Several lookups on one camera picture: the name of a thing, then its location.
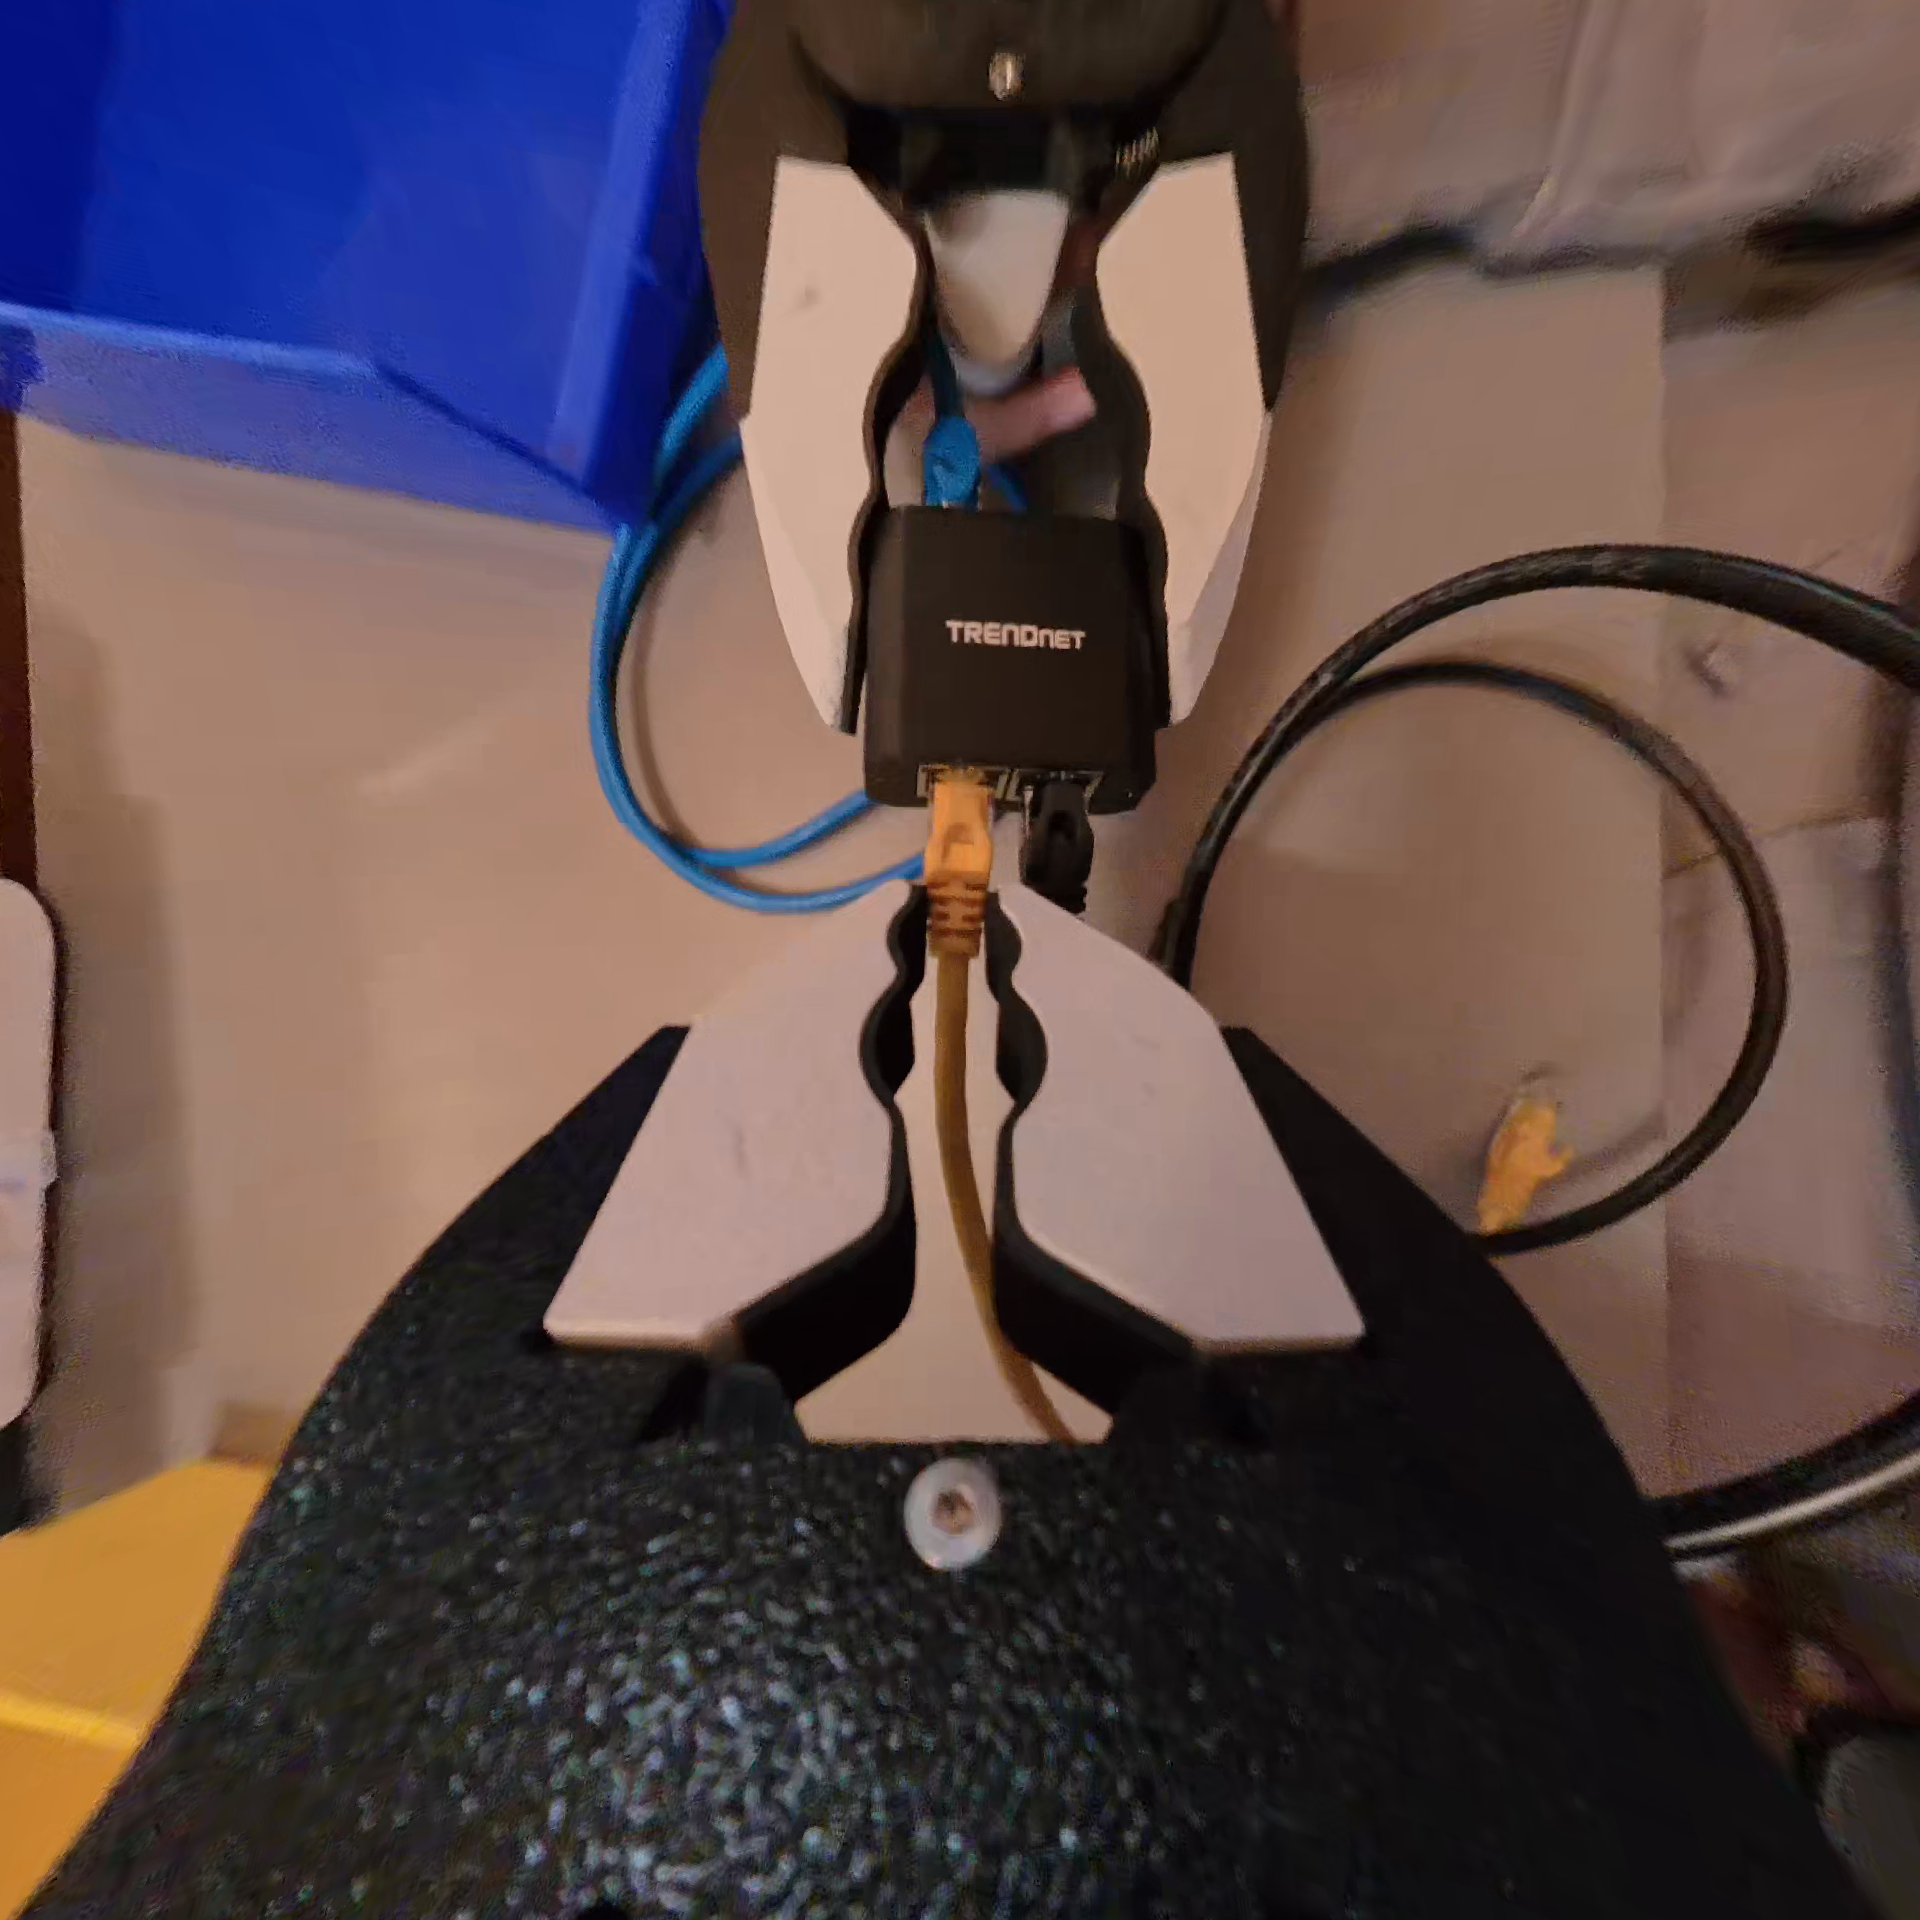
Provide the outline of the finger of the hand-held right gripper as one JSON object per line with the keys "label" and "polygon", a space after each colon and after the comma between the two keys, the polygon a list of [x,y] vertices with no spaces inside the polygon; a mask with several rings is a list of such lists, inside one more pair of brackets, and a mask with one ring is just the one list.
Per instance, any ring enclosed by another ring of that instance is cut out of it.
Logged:
{"label": "finger of the hand-held right gripper", "polygon": [[1272,425],[1235,165],[1161,166],[1108,231],[1094,290],[1142,390],[1142,498],[1165,550],[1167,719],[1181,724],[1232,622]]}
{"label": "finger of the hand-held right gripper", "polygon": [[815,713],[855,730],[856,536],[876,398],[920,311],[920,250],[853,169],[782,154],[741,425],[760,554]]}

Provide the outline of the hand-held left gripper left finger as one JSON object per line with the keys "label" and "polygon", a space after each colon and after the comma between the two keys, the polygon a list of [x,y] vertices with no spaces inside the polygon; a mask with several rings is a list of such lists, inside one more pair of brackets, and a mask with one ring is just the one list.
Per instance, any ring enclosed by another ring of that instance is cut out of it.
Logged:
{"label": "hand-held left gripper left finger", "polygon": [[686,1025],[544,1312],[568,1348],[744,1359],[800,1401],[900,1328],[920,892],[881,885]]}

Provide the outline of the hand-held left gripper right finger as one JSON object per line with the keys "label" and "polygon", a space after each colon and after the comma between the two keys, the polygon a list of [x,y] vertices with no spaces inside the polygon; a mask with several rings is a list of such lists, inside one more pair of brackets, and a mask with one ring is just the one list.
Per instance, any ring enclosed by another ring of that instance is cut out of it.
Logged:
{"label": "hand-held left gripper right finger", "polygon": [[1339,1352],[1360,1306],[1221,1025],[1040,893],[991,900],[991,1298],[1104,1413],[1197,1361]]}

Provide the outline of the black network adapter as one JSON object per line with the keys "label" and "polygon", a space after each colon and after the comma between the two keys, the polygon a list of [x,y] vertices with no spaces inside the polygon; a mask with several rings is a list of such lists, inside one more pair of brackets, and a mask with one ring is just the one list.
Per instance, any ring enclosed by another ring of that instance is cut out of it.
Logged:
{"label": "black network adapter", "polygon": [[1120,519],[897,508],[870,540],[859,700],[867,798],[910,809],[942,770],[1011,796],[1075,780],[1140,804],[1165,726],[1145,548]]}

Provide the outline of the blue plastic bin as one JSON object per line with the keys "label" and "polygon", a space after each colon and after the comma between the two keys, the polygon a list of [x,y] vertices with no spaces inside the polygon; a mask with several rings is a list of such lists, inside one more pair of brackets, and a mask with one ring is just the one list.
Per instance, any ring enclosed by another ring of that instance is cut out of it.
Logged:
{"label": "blue plastic bin", "polygon": [[561,526],[635,520],[711,334],[732,4],[4,2],[4,406]]}

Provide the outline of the grey desk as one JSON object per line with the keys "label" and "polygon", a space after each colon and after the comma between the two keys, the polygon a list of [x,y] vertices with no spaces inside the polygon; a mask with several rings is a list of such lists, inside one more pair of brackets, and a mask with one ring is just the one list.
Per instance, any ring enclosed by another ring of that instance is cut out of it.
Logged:
{"label": "grey desk", "polygon": [[[1107,823],[1091,917],[1142,946],[1215,790],[1339,640],[1533,545],[1670,540],[1889,590],[1915,548],[1915,288],[1704,326],[1660,272],[1355,288],[1296,350],[1232,630]],[[25,423],[39,896],[62,938],[52,1376],[39,1503],[271,1436],[399,1270],[661,1023],[804,925],[708,903],[604,804],[585,736],[598,534]],[[1589,682],[1710,773],[1779,874],[1791,1025],[1670,1202],[1505,1276],[1651,1490],[1732,1477],[1915,1389],[1888,1093],[1903,702],[1815,645],[1553,592],[1421,647]],[[1565,1209],[1723,1074],[1723,874],[1612,742],[1421,688],[1317,733],[1207,900],[1193,988],[1447,1209],[1519,1088]]]}

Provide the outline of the person's right hand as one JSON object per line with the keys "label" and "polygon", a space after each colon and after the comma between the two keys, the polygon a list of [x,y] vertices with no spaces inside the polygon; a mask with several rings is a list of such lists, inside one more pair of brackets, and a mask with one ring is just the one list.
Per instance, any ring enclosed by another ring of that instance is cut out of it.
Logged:
{"label": "person's right hand", "polygon": [[1094,416],[1096,402],[1078,368],[1035,374],[1008,393],[975,398],[968,405],[984,463],[1021,458],[1032,447],[1076,432]]}

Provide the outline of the clear document stand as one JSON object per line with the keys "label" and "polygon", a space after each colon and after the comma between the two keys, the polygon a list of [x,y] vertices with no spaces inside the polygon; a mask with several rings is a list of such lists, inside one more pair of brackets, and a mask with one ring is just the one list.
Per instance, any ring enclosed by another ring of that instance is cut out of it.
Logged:
{"label": "clear document stand", "polygon": [[57,938],[40,900],[1,880],[1,1426],[40,1376],[47,1207],[57,1178]]}

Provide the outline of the large yellow plastic bin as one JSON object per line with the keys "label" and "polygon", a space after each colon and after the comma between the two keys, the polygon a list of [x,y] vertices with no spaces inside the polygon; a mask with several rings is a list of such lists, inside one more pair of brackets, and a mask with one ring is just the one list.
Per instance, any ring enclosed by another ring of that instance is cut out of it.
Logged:
{"label": "large yellow plastic bin", "polygon": [[1,1914],[152,1727],[270,1480],[204,1457],[1,1541]]}

